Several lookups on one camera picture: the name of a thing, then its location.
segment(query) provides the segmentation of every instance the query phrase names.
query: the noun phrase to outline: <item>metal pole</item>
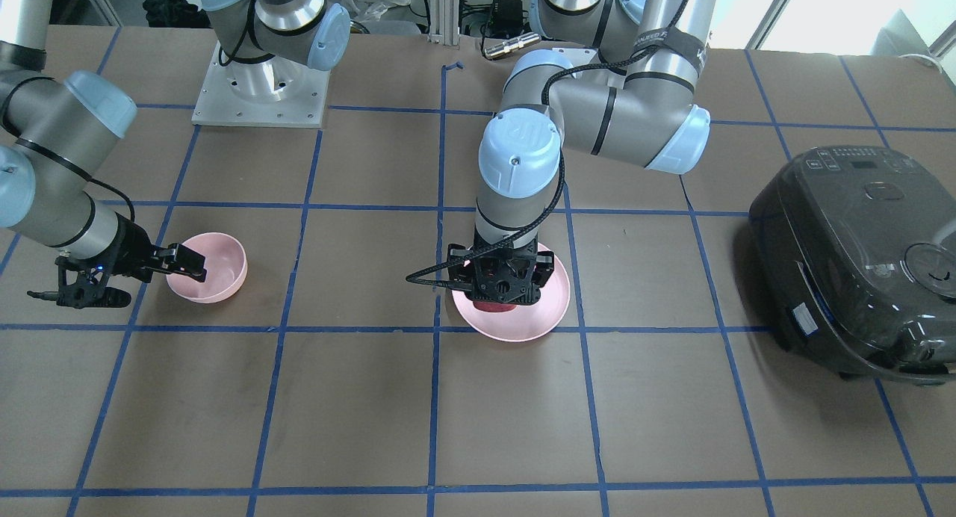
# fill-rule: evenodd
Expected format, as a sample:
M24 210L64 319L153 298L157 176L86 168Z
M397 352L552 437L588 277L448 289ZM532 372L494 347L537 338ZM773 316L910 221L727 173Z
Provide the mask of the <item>metal pole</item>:
M113 7L113 4L110 3L110 0L90 0L90 4L103 20L106 20L107 24L116 27L122 26L120 14L117 13L117 10Z
M428 22L431 43L458 46L459 0L431 0L431 20Z
M767 13L764 13L764 17L760 20L760 23L757 24L754 36L751 36L751 40L747 41L747 46L745 47L747 50L758 50L763 46L764 41L767 40L771 31L774 30L777 20L786 9L786 4L789 4L789 0L774 0L771 2Z
M929 54L937 60L942 60L954 46L956 46L956 21L949 24L949 27L933 41L933 44L929 45Z

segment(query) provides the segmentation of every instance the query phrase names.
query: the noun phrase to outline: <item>black cable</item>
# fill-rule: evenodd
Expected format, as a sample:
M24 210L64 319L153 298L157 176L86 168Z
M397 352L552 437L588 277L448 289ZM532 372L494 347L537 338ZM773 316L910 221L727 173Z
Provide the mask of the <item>black cable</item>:
M677 24L677 21L680 20L680 17L683 15L683 10L686 9L686 6L687 6L687 0L680 0L680 6L678 7L677 12L674 14L673 19L670 20L670 24L668 24L667 27L671 28L675 24ZM485 55L484 39L485 39L485 34L483 31L482 32L482 55ZM545 87L541 91L541 102L544 105L550 104L550 96L549 96L550 86L555 81L559 80L560 78L564 78L565 75L570 75L570 74L578 73L581 71L594 70L594 69L600 69L600 68L610 69L610 68L626 67L627 65L635 64L636 62L643 60L643 58L648 57L648 55L652 55L658 49L659 49L658 45L651 45L649 47L642 48L641 51L638 51L634 55L631 55L631 57L628 58L627 60L614 61L614 62L610 62L610 64L581 65L580 67L574 67L574 68L560 71L559 73L556 73L552 75L552 77L547 79ZM464 254L463 256L458 256L456 258L450 258L448 259L448 261L445 261L443 264L433 265L426 269L421 269L418 272L409 274L408 276L406 276L406 281L409 281L412 283L419 283L419 285L433 285L433 286L439 286L439 288L452 288L452 283L450 281L447 281L447 279L421 279L421 277L427 274L432 274L434 272L440 272L441 270L451 268L453 266L464 264L465 261L471 261L471 259L480 258L483 255L493 252L495 250L498 250L500 248L513 247L513 246L510 246L512 242L515 242L517 239L522 238L524 235L528 235L530 231L532 231L537 226L541 225L541 223L544 222L544 220L546 220L546 218L549 217L550 214L552 214L554 207L557 207L557 203L560 201L561 194L564 191L564 184L565 184L564 183L564 152L562 150L562 152L559 153L559 162L557 162L557 187L556 187L556 190L554 190L554 197L552 198L550 203L547 204L547 207L545 208L545 210L543 210L543 212L537 218L535 218L535 221L521 228L517 232L509 235L509 237L503 238L501 239L501 241L495 242L495 244L489 244L488 246L485 246L484 248L480 250L469 250L467 254Z
M133 208L133 202L129 199L128 196L126 196L126 194L124 194L122 191L120 191L114 186L107 185L106 183L100 181L99 179L90 179L90 182L95 185L102 186L106 190L112 191L113 194L116 194L117 196L122 197L122 200L126 202L126 207L129 207L129 221L131 222L136 221L136 208Z
M488 28L491 27L491 11L494 9L494 0L491 0L491 5L488 6L488 25L482 28L481 31L481 57L485 58L488 61L491 61L491 58L488 58L488 55L485 55L485 38L488 36Z
M451 268L453 266L464 264L465 261L471 261L471 259L478 259L483 255L500 248L512 248L513 242L519 238L522 238L524 235L528 235L534 228L539 227L539 225L544 222L545 218L549 217L550 213L552 213L554 210L554 207L557 207L557 203L561 200L561 194L563 193L564 152L560 152L559 163L557 163L557 188L554 190L554 197L550 200L550 203L547 204L545 210L543 210L543 212L540 213L537 218L535 218L535 221L521 228L515 233L508 235L508 237L502 238L501 241L495 242L495 244L489 244L480 250L469 250L467 254L448 259L448 261L445 261L443 264L433 265L428 268L421 269L418 272L413 272L412 274L406 276L406 281L417 283L418 285L434 285L438 286L438 288L452 288L452 282L447 281L447 279L421 279L421 277L434 272L443 271L444 269Z
M428 0L421 0L424 2L424 19L426 20L426 26L428 28L428 33L431 33L431 10L428 7Z
M673 28L677 24L677 21L680 20L680 17L683 15L683 10L686 9L687 7L687 1L688 0L680 0L680 6L677 7L677 12L674 13L673 19L670 19L670 23L667 24L667 28ZM544 87L541 89L541 104L543 105L550 104L550 86L554 85L554 82L561 80L561 78L564 78L567 75L573 75L574 73L580 73L582 71L591 71L595 69L624 68L628 65L636 64L636 62L643 60L643 58L647 58L648 55L654 54L656 51L659 50L659 48L660 48L659 45L652 44L650 46L646 46L642 48L641 50L638 50L637 52L634 53L634 55L631 55L631 57L628 58L627 60L605 62L604 64L580 65L578 67L572 67L570 69L565 69L563 71L556 72L553 75L551 75L550 78L547 79L547 81L544 84Z
M255 0L249 0L249 10L246 12L246 24L243 26L242 35L239 36L239 41L236 43L236 47L233 48L231 54L226 55L226 61L223 61L223 47L222 44L219 44L219 53L216 55L216 61L219 61L219 65L225 67L232 63L235 59L236 54L239 53L239 48L242 47L242 43L245 43L246 37L249 36L249 31L252 30L252 16L255 13Z

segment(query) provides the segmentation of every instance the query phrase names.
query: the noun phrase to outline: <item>grid line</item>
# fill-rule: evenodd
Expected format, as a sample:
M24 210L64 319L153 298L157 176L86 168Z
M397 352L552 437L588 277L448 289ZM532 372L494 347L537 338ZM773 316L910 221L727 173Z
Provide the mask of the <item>grid line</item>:
M302 213L299 218L299 238L296 248L296 259L294 259L293 269L289 273L289 283L286 286L286 298L282 306L282 319L279 322L278 336L276 338L276 359L273 363L273 375L270 378L269 394L266 399L266 414L262 421L262 433L259 436L259 449L256 452L255 468L252 473L252 493L249 494L249 504L246 506L246 516L255 515L255 506L258 497L258 490L262 480L262 469L266 462L266 449L269 445L269 432L273 424L273 411L276 408L276 392L279 386L279 373L282 368L282 353L285 349L286 333L289 331L289 312L293 305L293 293L296 292L296 279L298 276L298 265L302 258L302 245L305 243L306 228L308 227L308 200L311 198L311 191L315 183L315 172L318 169L318 160L322 149L322 131L315 135L315 145L313 155L311 156L311 166L308 169L308 179L306 180L305 196L302 200Z
M122 27L119 27L113 31L113 37L110 39L110 44L106 47L106 52L103 53L102 60L99 61L99 67L96 68L96 74L103 74L103 70L106 68L106 62L110 60L110 55L113 54L113 47L116 46L117 40L120 38L120 31L122 31Z
M119 199L103 200L107 205L125 205ZM302 208L297 203L241 202L241 201L163 201L133 200L137 207L209 207L209 208ZM445 207L444 205L362 205L352 203L310 203L308 210L331 211L408 211L409 213L474 213L474 207ZM685 208L555 208L552 214L665 214L675 217L690 215ZM696 211L698 217L747 217L746 211Z
M564 206L571 207L570 189L565 183ZM591 439L595 449L595 467L597 467L597 486L600 493L600 509L602 517L611 516L611 506L607 497L607 476L604 475L604 463L600 458L600 428L598 427L598 405L595 402L594 378L591 376L591 353L588 348L588 333L584 323L584 298L581 294L580 270L577 266L577 242L574 239L574 222L571 214L565 214L568 227L568 246L571 258L571 275L574 276L574 302L577 303L577 333L581 342L581 363L584 368L584 392L588 398L588 417L591 421Z
M180 166L179 176L176 178L176 185L173 187L173 194L170 197L170 206L167 207L167 213L165 214L163 225L160 226L160 231L158 231L156 242L157 244L163 244L163 237L167 233L167 227L170 226L170 217L172 215L173 206L172 202L176 201L176 198L179 196L179 191L182 187L182 180L185 178L185 173L189 169L189 161L192 158L192 153L196 147L196 140L199 138L200 128L196 126L193 130L192 138L189 141L189 147L185 153L184 159L182 159L182 165ZM136 303L133 305L132 312L130 312L129 320L126 324L126 330L123 333L122 343L119 345L119 351L117 351L116 361L113 364L113 371L110 373L109 383L106 385L106 394L103 395L102 405L99 408L99 414L96 416L96 425L93 426L93 434L90 436L90 443L86 449L86 456L83 458L83 465L81 470L79 470L78 479L76 479L76 493L69 499L69 507L67 508L67 517L74 517L76 514L76 507L79 504L78 493L85 487L86 477L90 472L90 466L93 464L93 456L96 455L96 446L99 445L99 437L102 435L103 425L106 422L106 415L109 412L110 404L113 401L113 392L116 390L117 381L120 379L120 370L122 370L123 360L126 358L126 351L129 348L130 339L133 336L134 323L136 323L137 317L140 315L140 309L143 307L143 298L146 296L146 283L141 283L140 291L137 292Z
M949 486L956 484L953 476L924 476L922 483ZM768 487L823 487L823 486L912 486L911 476L873 477L783 477L768 479ZM608 482L600 483L467 483L460 486L274 486L260 487L140 487L139 489L0 489L4 498L67 498L78 494L80 498L127 498L127 497L248 497L253 492L258 496L290 495L391 495L464 493L539 493L570 491L662 491L662 490L708 490L708 489L760 489L760 480L690 480L690 482Z
M724 340L724 351L726 351L727 354L727 363L730 365L730 374L733 377L733 385L737 391L737 399L740 402L740 411L743 415L745 429L747 429L747 438L751 443L751 452L754 453L754 466L757 469L760 489L764 494L767 514L768 517L775 517L774 501L771 499L771 491L769 491L767 483L767 474L764 472L764 463L760 456L760 448L757 445L754 422L751 420L750 408L747 406L747 397L744 394L744 385L740 379L740 371L738 371L737 368L737 360L734 358L733 347L730 344L730 336L727 335L727 329L724 325L724 315L721 313L720 299L717 298L717 286L714 283L713 273L710 272L707 248L704 248L704 237L701 234L700 224L697 222L697 215L694 213L694 206L690 203L690 196L687 194L686 186L684 186L683 176L680 177L680 187L683 189L683 196L687 201L687 210L690 211L690 223L694 229L694 237L697 239L697 248L700 251L701 262L704 265L704 275L707 277L707 288L710 289L710 299L713 301L714 315L717 317L717 324L720 327L721 337Z
M861 91L860 86L857 85L857 79L853 78L853 73L850 72L850 67L846 64L846 59L843 55L837 55L837 58L839 58L839 64L843 67L843 72L846 73L847 78L850 78L850 85L853 85L853 91L856 91L857 97L860 97L860 102L863 103L863 109L866 111L866 115L870 116L870 121L873 122L874 128L877 129L877 134L880 135L880 140L884 143L884 147L890 146L890 143L887 142L887 136L880 128L880 123L877 123L877 117L873 115L873 111L870 109L870 104L867 104L866 98L863 97L863 91Z
M760 92L760 98L764 101L764 106L767 108L767 114L771 116L771 125L774 126L774 130L776 130L777 133L777 138L780 140L780 146L783 147L783 153L786 156L786 162L789 162L792 160L792 156L789 154L789 147L786 146L786 140L784 140L783 132L780 130L780 123L778 123L776 120L774 108L771 108L771 101L769 101L767 98L767 92L764 90L764 84L760 81L760 75L757 74L757 67L754 65L754 59L751 58L751 53L748 50L744 51L744 56L747 57L747 65L750 65L751 73L754 74L754 81L757 82L757 91Z
M926 497L926 490L923 489L922 481L919 479L916 463L913 462L913 456L909 453L909 448L906 446L902 431L899 429L899 422L897 422L896 414L894 414L893 407L890 405L887 391L884 391L884 384L882 384L880 380L874 380L873 382L875 387L877 387L877 393L880 395L880 402L884 405L884 411L887 411L887 418L890 421L890 426L893 428L893 435L896 436L897 442L899 443L899 451L902 452L902 458L904 458L906 462L906 468L909 469L911 480L916 484L919 502L922 502L922 508L926 511L926 517L934 517L933 508L929 506L929 499Z
M465 65L461 61L455 61L451 65L441 65L441 116L439 118L438 131L438 211L436 213L435 235L435 264L441 264L443 250L441 245L444 242L444 146L445 129L447 128L447 80L448 71L455 69L464 70ZM435 279L441 279L441 271L435 272ZM435 493L436 475L438 473L438 398L439 382L441 368L441 295L435 295L435 315L432 320L433 328L431 330L431 395L428 404L428 496L426 500L426 515L434 517L435 515Z
M132 327L136 332L236 332L272 333L277 326L226 326L226 324L88 324L88 323L0 323L0 330L72 330L115 332ZM287 332L303 334L380 334L380 333L430 333L434 326L286 326ZM471 326L438 326L441 332L477 332ZM552 332L574 333L580 326L556 326ZM588 334L719 334L719 326L584 326ZM772 332L772 326L726 326L728 333Z
M6 254L4 254L3 259L0 259L0 278L3 278L3 271L7 270L7 264L10 264L10 258L13 258L13 251L19 242L20 234L14 235L13 240L10 241L10 246L7 246Z

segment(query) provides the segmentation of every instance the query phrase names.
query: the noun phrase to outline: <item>pink plate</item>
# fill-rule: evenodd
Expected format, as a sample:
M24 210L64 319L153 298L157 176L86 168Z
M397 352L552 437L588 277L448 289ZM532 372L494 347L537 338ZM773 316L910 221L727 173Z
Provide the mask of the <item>pink plate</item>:
M547 250L538 244L539 250ZM568 311L571 282L561 261L554 256L554 273L541 288L541 299L531 306L519 306L511 312L489 313L476 309L465 293L452 291L458 312L475 330L503 342L527 342L550 332Z
M232 235L204 233L182 241L182 245L205 256L205 282L189 276L167 275L174 293L195 303L218 303L235 294L246 281L249 270L246 250Z

